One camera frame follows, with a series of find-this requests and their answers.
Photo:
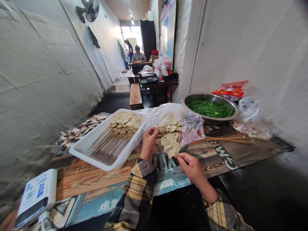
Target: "bag of mushrooms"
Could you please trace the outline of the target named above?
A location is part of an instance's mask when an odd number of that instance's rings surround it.
[[[142,134],[150,127],[159,129],[155,154],[167,154],[169,159],[189,143],[204,139],[201,116],[183,104],[167,103],[148,111],[141,119]]]

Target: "plaid shirt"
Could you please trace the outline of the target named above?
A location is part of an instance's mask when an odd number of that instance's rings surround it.
[[[157,181],[156,168],[143,159],[138,159],[128,178],[121,199],[105,224],[104,230],[146,230],[146,221],[153,202],[153,188]],[[253,230],[246,224],[228,198],[218,189],[219,200],[206,206],[212,230]]]

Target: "qr code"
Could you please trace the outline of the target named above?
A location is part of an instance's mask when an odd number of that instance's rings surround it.
[[[26,201],[29,200],[29,199],[31,199],[31,198],[34,196],[34,194],[35,194],[35,190],[29,192],[29,193],[27,194]]]

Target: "bowl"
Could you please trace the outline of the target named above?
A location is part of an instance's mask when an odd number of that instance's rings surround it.
[[[234,114],[233,116],[230,116],[228,118],[213,118],[213,117],[204,116],[204,115],[201,115],[195,112],[196,114],[200,115],[204,119],[204,124],[206,125],[222,124],[226,121],[233,120],[240,115],[239,108],[235,103],[233,103],[232,101],[222,96],[214,95],[211,93],[197,92],[197,93],[191,93],[191,94],[185,95],[182,99],[182,103],[185,106],[187,106],[188,104],[192,103],[193,101],[197,101],[197,100],[210,100],[210,101],[215,101],[215,102],[218,102],[224,105],[230,105],[233,107]]]

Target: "black cabinet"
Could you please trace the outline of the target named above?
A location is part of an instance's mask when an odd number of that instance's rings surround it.
[[[152,50],[156,50],[156,34],[154,21],[139,21],[144,55],[147,61],[151,58]]]

